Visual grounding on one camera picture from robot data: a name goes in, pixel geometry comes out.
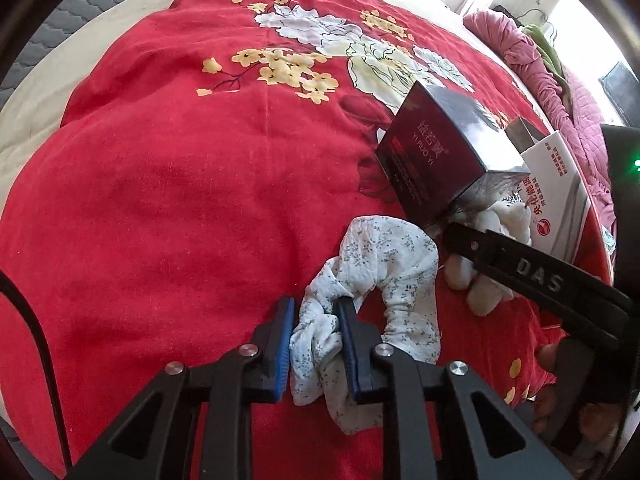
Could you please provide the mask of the person's right hand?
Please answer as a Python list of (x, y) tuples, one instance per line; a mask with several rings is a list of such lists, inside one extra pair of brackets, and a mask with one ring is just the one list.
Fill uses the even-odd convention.
[[(555, 374), (558, 366), (559, 344), (546, 344), (536, 350), (538, 365), (548, 373)], [(532, 430), (535, 434), (542, 434), (551, 420), (558, 396), (556, 386), (543, 386), (536, 394)], [(585, 404), (579, 412), (578, 424), (582, 436), (591, 443), (602, 440), (611, 431), (611, 421), (608, 419), (608, 408), (600, 404)]]

